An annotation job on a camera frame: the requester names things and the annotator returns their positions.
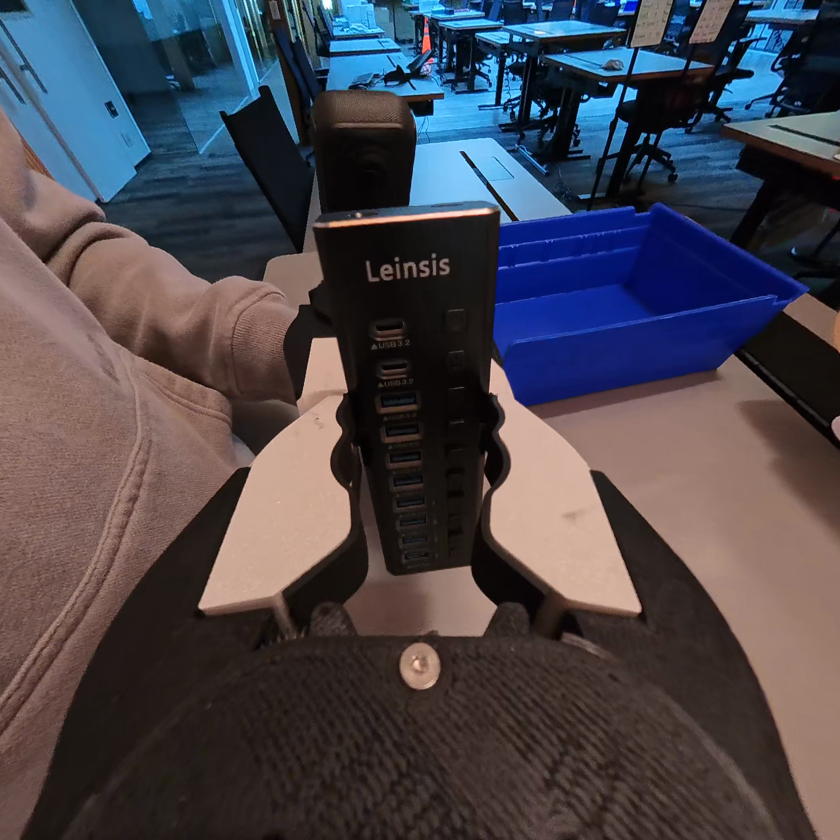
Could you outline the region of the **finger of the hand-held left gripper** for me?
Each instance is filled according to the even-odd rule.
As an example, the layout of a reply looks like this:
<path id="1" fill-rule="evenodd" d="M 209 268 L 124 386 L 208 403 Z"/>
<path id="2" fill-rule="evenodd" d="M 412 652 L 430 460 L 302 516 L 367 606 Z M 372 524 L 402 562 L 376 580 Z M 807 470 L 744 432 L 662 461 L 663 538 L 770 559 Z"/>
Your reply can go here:
<path id="1" fill-rule="evenodd" d="M 309 411 L 330 396 L 347 392 L 338 341 L 334 337 L 311 341 L 308 366 L 298 410 Z"/>

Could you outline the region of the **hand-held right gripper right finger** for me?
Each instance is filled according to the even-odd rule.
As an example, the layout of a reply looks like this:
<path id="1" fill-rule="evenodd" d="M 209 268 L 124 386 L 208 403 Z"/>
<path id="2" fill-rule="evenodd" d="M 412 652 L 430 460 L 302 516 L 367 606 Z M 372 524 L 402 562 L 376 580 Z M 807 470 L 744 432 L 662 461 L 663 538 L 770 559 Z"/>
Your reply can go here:
<path id="1" fill-rule="evenodd" d="M 522 605 L 553 636 L 568 613 L 637 618 L 643 607 L 585 460 L 513 394 L 488 398 L 471 572 L 491 602 Z"/>

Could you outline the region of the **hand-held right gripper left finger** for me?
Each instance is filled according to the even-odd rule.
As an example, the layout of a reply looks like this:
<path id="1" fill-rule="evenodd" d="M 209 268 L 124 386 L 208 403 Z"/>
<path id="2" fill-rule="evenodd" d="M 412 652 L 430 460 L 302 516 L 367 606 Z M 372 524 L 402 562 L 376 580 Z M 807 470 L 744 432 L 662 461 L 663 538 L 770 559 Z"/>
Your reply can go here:
<path id="1" fill-rule="evenodd" d="M 255 458 L 198 609 L 269 610 L 281 629 L 346 603 L 364 583 L 361 460 L 346 394 L 328 393 Z"/>

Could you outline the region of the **matte black usb hub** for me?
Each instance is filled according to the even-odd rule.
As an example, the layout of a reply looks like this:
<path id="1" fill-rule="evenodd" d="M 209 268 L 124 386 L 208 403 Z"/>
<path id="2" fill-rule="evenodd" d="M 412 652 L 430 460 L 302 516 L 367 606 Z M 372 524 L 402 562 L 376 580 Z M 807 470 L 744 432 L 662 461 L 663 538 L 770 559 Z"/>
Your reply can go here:
<path id="1" fill-rule="evenodd" d="M 313 235 L 386 569 L 470 565 L 501 210 L 487 202 L 323 213 Z"/>

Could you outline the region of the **blue plastic bin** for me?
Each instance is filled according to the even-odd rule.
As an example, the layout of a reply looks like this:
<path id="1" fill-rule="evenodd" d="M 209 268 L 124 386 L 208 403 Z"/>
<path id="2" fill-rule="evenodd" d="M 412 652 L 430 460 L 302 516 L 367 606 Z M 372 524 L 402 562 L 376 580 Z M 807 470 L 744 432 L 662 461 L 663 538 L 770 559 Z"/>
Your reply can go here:
<path id="1" fill-rule="evenodd" d="M 657 203 L 500 227 L 494 339 L 525 406 L 716 370 L 807 287 Z"/>

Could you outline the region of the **person's left forearm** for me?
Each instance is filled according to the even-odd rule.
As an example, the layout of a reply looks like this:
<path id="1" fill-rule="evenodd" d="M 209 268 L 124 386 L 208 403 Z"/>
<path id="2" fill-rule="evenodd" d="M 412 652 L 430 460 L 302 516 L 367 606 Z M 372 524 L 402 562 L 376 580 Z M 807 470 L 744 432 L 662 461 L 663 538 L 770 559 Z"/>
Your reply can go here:
<path id="1" fill-rule="evenodd" d="M 112 340 L 229 398 L 291 403 L 284 344 L 297 312 L 276 288 L 241 276 L 208 282 L 95 203 L 38 185 L 52 247 L 43 260 Z"/>

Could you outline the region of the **wooden desk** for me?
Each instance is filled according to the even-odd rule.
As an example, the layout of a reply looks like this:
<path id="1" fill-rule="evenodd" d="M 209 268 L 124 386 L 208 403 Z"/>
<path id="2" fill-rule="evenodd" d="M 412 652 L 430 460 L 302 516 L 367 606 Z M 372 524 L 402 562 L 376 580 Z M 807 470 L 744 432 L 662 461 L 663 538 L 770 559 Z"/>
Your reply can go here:
<path id="1" fill-rule="evenodd" d="M 838 211 L 838 111 L 730 122 L 721 135 L 742 144 L 737 169 L 761 181 L 730 238 L 733 245 L 749 249 L 785 198 Z"/>
<path id="2" fill-rule="evenodd" d="M 386 81 L 385 76 L 398 67 L 407 69 L 404 59 L 396 53 L 332 57 L 329 60 L 327 90 L 347 90 L 359 78 L 373 77 L 369 89 L 389 91 L 404 100 L 413 112 L 418 134 L 428 138 L 435 106 L 445 98 L 445 91 L 435 77 L 426 75 L 403 81 Z"/>
<path id="3" fill-rule="evenodd" d="M 547 162 L 582 156 L 574 141 L 583 102 L 611 102 L 618 91 L 660 81 L 705 81 L 713 65 L 626 47 L 550 52 L 539 58 L 535 101 L 547 109 L 540 129 L 551 135 L 542 150 Z"/>

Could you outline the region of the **white side table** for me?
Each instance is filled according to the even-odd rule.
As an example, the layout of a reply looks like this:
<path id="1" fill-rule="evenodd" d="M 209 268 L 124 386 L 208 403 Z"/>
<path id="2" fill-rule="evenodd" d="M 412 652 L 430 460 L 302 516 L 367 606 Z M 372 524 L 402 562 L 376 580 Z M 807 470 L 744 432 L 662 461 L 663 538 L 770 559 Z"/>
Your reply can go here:
<path id="1" fill-rule="evenodd" d="M 492 203 L 511 224 L 571 215 L 529 170 L 492 139 L 416 147 L 410 206 Z"/>

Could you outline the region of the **white door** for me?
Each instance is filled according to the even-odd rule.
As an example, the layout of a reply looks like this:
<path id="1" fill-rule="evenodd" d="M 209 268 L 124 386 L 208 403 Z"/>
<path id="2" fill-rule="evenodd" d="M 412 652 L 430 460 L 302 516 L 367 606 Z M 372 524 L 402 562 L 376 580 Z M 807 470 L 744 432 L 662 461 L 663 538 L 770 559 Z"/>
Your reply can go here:
<path id="1" fill-rule="evenodd" d="M 151 153 L 76 6 L 2 2 L 2 110 L 58 183 L 109 203 Z"/>

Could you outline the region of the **black floor sign stand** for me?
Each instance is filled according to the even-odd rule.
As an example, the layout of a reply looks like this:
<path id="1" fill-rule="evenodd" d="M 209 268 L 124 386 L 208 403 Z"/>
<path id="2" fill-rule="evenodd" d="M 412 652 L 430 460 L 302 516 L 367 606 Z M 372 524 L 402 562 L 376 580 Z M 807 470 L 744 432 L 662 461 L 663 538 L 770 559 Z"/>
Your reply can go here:
<path id="1" fill-rule="evenodd" d="M 602 174 L 606 165 L 607 156 L 611 152 L 613 139 L 618 124 L 618 108 L 623 105 L 627 94 L 628 82 L 632 79 L 637 57 L 641 48 L 657 47 L 665 37 L 673 2 L 671 1 L 639 1 L 633 18 L 632 30 L 628 36 L 628 47 L 632 49 L 628 69 L 624 71 L 621 95 L 614 116 L 610 122 L 609 131 L 606 137 L 605 147 L 602 156 L 599 158 L 595 168 L 595 179 L 591 192 L 586 199 L 585 210 L 590 212 L 599 195 L 599 187 Z"/>
<path id="2" fill-rule="evenodd" d="M 681 71 L 680 78 L 689 73 L 697 50 L 700 50 L 700 63 L 715 66 L 718 62 L 719 49 L 715 44 L 719 41 L 721 32 L 727 25 L 732 9 L 738 1 L 706 1 L 700 8 L 699 16 L 690 31 L 686 46 L 682 53 L 686 64 Z"/>

